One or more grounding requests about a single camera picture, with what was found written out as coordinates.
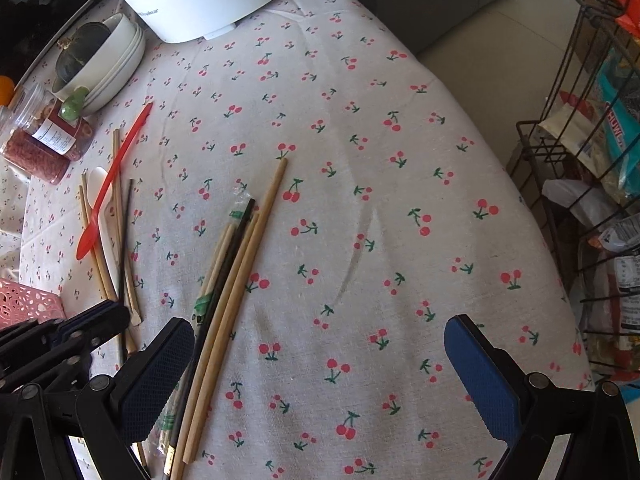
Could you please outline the pink perforated utensil basket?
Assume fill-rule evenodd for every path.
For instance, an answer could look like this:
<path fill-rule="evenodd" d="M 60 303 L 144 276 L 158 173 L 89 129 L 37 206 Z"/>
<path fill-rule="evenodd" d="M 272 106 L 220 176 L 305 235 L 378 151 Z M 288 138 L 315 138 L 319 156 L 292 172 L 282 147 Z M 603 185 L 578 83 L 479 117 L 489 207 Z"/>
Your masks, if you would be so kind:
<path fill-rule="evenodd" d="M 51 318 L 65 318 L 62 301 L 58 295 L 0 278 L 2 328 L 24 321 L 43 322 Z"/>

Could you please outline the red plastic spoon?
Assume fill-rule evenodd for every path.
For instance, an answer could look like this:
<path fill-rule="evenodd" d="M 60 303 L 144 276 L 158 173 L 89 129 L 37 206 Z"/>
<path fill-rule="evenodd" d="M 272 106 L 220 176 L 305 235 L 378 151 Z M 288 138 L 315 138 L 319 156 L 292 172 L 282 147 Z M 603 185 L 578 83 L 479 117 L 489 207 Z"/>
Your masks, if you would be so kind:
<path fill-rule="evenodd" d="M 153 103 L 147 102 L 145 106 L 142 108 L 142 111 L 140 112 L 139 116 L 134 121 L 129 132 L 127 133 L 124 142 L 122 142 L 122 145 L 117 150 L 116 155 L 113 157 L 111 167 L 107 171 L 106 177 L 103 183 L 101 184 L 101 187 L 99 188 L 99 193 L 96 196 L 96 199 L 94 200 L 94 202 L 91 204 L 93 221 L 98 224 L 99 235 L 100 235 L 99 214 L 100 214 L 103 202 L 105 200 L 106 192 L 111 187 L 115 178 L 119 175 L 120 166 L 122 166 L 122 160 L 127 155 L 130 145 L 132 144 L 132 142 L 134 142 L 134 140 L 136 140 L 138 133 L 146 123 L 146 120 L 148 119 L 149 114 L 151 113 L 152 107 L 153 107 Z"/>

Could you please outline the white plastic spoon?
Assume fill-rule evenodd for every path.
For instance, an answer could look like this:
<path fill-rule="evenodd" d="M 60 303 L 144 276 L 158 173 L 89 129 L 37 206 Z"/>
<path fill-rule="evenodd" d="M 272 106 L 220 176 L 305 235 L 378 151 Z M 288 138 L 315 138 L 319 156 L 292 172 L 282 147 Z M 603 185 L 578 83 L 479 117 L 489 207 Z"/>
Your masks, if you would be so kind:
<path fill-rule="evenodd" d="M 89 171 L 87 180 L 87 197 L 90 206 L 94 205 L 106 175 L 107 171 L 102 167 L 96 167 Z M 105 291 L 107 292 L 108 298 L 116 300 L 118 298 L 119 265 L 115 252 L 116 244 L 112 237 L 110 222 L 107 220 L 107 214 L 108 210 L 112 206 L 112 200 L 112 188 L 108 188 L 98 214 L 98 226 L 105 261 L 103 283 L 105 285 Z"/>

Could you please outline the black chopstick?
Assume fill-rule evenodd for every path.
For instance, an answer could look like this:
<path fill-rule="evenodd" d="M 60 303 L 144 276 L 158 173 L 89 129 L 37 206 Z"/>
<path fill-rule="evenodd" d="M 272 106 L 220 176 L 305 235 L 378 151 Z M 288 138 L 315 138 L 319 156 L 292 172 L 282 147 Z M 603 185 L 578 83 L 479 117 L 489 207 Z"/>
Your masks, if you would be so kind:
<path fill-rule="evenodd" d="M 232 265 L 232 262 L 234 259 L 234 254 L 238 250 L 239 244 L 242 242 L 244 230 L 248 225 L 248 222 L 250 222 L 250 215 L 252 214 L 252 211 L 240 222 L 240 225 L 235 229 L 231 245 L 228 249 L 226 258 L 224 258 L 224 263 L 222 264 L 220 271 L 216 275 L 217 279 L 215 282 L 212 298 L 210 298 L 209 309 L 207 311 L 205 321 L 203 322 L 203 325 L 201 327 L 200 336 L 198 337 L 198 350 L 200 350 L 200 353 L 198 354 L 198 359 L 194 362 L 195 366 L 193 367 L 191 387 L 193 384 L 196 368 L 198 367 L 198 360 L 200 359 L 200 355 L 203 351 L 204 344 L 206 341 L 207 333 L 209 331 L 209 325 L 212 324 L 212 321 L 214 318 L 214 312 L 216 310 L 216 303 L 220 295 L 220 290 L 221 290 L 221 287 L 224 287 L 224 282 L 226 281 L 226 278 L 219 278 L 219 274 L 227 273 L 229 271 L 230 266 Z M 164 460 L 164 464 L 163 464 L 164 479 L 169 479 L 171 477 L 171 471 L 172 471 L 172 466 L 174 466 L 176 451 L 173 458 L 170 458 L 169 460 Z"/>
<path fill-rule="evenodd" d="M 126 187 L 126 193 L 122 196 L 124 201 L 124 212 L 122 213 L 122 239 L 120 240 L 120 261 L 119 261 L 119 281 L 118 281 L 118 293 L 119 302 L 129 311 L 126 306 L 127 287 L 126 287 L 126 270 L 127 270 L 127 247 L 128 247 L 128 216 L 130 211 L 132 193 L 132 180 L 129 180 Z M 119 334 L 118 343 L 118 356 L 119 366 L 123 366 L 128 359 L 127 350 L 127 336 L 128 328 L 124 328 Z"/>

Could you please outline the disposable chopsticks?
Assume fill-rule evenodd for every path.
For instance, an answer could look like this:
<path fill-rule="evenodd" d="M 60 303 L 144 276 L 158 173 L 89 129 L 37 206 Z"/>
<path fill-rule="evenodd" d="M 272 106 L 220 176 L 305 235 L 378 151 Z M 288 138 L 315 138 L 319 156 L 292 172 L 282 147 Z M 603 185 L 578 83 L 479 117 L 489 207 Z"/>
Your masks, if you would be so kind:
<path fill-rule="evenodd" d="M 222 229 L 212 258 L 210 259 L 209 268 L 202 279 L 201 288 L 196 297 L 191 314 L 191 325 L 195 339 L 194 357 L 192 358 L 192 362 L 186 367 L 186 371 L 180 378 L 174 392 L 171 393 L 162 414 L 160 414 L 160 421 L 156 424 L 158 429 L 157 448 L 165 460 L 173 458 L 177 448 L 183 413 L 191 389 L 193 367 L 195 366 L 194 362 L 198 359 L 198 354 L 200 353 L 200 350 L 198 350 L 198 337 L 200 336 L 201 327 L 209 309 L 210 298 L 212 298 L 217 279 L 216 275 L 224 263 L 224 258 L 226 258 L 231 245 L 235 229 L 240 225 L 240 222 L 250 214 L 254 203 L 253 196 L 247 194 L 244 190 L 239 190 L 238 198 L 234 203 L 235 209 L 230 211 L 230 220 Z"/>

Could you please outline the glass jar red goji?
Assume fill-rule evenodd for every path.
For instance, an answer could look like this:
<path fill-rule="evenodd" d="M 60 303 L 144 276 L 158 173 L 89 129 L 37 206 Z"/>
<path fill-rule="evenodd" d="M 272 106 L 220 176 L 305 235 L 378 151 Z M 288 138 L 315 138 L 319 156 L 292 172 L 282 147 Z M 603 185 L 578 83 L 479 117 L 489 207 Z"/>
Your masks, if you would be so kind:
<path fill-rule="evenodd" d="M 52 185 L 61 182 L 70 166 L 64 156 L 47 148 L 22 129 L 14 129 L 8 133 L 1 153 L 6 160 L 32 177 Z"/>

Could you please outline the plastic jar dried fruit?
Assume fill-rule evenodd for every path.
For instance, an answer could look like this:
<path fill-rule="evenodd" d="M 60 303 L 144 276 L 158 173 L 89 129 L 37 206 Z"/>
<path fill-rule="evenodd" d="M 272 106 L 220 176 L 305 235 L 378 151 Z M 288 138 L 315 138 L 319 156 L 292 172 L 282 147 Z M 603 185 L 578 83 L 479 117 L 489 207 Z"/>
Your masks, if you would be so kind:
<path fill-rule="evenodd" d="M 65 119 L 62 104 L 42 84 L 33 84 L 17 88 L 9 109 L 18 128 L 56 154 L 77 162 L 92 142 L 93 128 L 82 117 Z"/>

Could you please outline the green jade ornament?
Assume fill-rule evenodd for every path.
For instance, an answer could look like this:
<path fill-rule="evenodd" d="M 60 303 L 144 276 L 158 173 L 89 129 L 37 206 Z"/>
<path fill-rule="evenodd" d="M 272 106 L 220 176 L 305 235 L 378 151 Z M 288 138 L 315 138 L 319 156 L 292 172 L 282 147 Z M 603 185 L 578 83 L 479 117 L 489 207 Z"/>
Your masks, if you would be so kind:
<path fill-rule="evenodd" d="M 76 88 L 61 104 L 60 111 L 58 112 L 60 117 L 66 122 L 76 122 L 77 119 L 81 118 L 88 94 L 88 88 Z"/>

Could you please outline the orange tangerine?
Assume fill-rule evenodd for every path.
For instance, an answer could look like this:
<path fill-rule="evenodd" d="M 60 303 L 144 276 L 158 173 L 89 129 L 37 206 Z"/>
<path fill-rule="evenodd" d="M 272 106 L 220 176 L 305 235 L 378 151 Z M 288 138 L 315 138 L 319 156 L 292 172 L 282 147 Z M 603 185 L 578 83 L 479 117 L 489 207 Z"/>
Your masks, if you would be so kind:
<path fill-rule="evenodd" d="M 15 92 L 15 84 L 13 80 L 8 77 L 0 76 L 0 105 L 8 106 L 11 102 Z"/>

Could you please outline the cherry print tablecloth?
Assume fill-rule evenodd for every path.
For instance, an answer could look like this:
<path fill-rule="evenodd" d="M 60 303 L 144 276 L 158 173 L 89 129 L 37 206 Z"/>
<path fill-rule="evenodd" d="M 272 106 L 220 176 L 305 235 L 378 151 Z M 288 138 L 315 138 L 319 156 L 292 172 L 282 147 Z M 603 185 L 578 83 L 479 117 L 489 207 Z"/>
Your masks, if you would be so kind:
<path fill-rule="evenodd" d="M 588 389 L 552 257 L 446 87 L 356 0 L 274 0 L 214 40 L 146 38 L 58 185 L 1 170 L 1 266 L 67 314 L 81 177 L 144 109 L 122 183 L 140 344 L 187 318 L 232 211 L 288 169 L 189 479 L 485 479 L 503 452 L 442 343 L 465 313 L 526 372 Z"/>

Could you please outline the white stacked bowls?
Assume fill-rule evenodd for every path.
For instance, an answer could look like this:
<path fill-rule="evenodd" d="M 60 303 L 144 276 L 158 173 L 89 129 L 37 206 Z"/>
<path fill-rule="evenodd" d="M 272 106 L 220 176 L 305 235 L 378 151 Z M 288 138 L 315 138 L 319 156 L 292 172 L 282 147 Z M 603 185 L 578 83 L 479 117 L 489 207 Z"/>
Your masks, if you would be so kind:
<path fill-rule="evenodd" d="M 124 88 L 145 50 L 142 28 L 125 14 L 114 14 L 101 23 L 111 31 L 102 47 L 68 84 L 61 84 L 55 72 L 52 86 L 52 92 L 62 102 L 78 87 L 89 89 L 81 117 L 96 113 Z"/>

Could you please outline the dark green squash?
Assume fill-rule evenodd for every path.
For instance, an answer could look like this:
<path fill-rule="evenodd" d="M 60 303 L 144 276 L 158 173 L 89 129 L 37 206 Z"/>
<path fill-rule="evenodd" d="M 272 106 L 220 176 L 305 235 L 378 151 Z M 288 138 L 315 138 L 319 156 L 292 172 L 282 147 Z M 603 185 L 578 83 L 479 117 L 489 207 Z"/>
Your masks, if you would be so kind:
<path fill-rule="evenodd" d="M 61 84 L 68 84 L 110 35 L 110 29 L 103 23 L 88 22 L 81 25 L 73 36 L 58 40 L 61 52 L 55 63 L 55 71 Z"/>

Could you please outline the black microwave oven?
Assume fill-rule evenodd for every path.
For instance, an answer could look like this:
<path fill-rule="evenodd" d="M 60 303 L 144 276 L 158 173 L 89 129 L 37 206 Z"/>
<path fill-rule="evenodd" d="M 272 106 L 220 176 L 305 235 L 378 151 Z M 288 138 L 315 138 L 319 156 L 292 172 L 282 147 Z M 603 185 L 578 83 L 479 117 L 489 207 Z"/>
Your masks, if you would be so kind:
<path fill-rule="evenodd" d="M 89 0 L 1 0 L 1 73 L 19 81 L 61 27 Z"/>

